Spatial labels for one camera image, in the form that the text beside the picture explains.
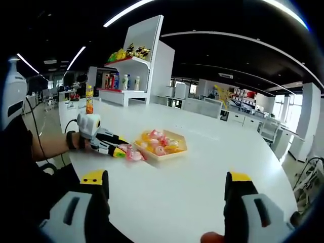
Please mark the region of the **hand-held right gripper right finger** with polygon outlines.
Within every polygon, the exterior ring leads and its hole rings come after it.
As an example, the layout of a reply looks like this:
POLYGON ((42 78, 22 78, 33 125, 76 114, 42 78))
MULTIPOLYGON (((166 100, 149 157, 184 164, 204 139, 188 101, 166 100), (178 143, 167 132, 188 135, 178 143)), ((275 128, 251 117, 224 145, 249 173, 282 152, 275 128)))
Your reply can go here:
POLYGON ((224 200, 225 242, 284 242, 295 229, 246 174, 227 173, 224 200))

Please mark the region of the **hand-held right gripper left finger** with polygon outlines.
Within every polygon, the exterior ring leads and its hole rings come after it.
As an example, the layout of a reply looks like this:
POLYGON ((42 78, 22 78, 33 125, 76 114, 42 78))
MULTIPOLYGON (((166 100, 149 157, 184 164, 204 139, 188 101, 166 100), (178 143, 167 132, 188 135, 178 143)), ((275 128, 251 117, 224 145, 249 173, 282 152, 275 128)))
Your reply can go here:
POLYGON ((106 242, 108 200, 108 172, 92 171, 51 208, 39 228, 49 242, 106 242))

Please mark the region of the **person's left hand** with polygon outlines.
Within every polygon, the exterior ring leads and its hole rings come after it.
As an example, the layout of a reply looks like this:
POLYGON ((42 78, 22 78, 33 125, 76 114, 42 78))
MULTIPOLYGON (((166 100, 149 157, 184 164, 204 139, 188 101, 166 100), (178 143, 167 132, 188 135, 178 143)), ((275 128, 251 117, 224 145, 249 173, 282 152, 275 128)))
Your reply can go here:
POLYGON ((80 134, 80 132, 74 133, 73 142, 74 142, 75 147, 79 150, 83 150, 83 151, 91 151, 92 150, 90 141, 88 139, 84 138, 80 134))

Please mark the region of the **person's right hand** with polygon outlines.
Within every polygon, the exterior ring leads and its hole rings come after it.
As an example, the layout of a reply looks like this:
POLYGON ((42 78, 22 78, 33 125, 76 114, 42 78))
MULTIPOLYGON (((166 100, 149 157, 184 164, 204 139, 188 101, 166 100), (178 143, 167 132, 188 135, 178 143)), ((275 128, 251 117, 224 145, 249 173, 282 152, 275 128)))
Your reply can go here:
POLYGON ((225 243, 224 236, 216 232, 206 232, 200 238, 201 243, 225 243))

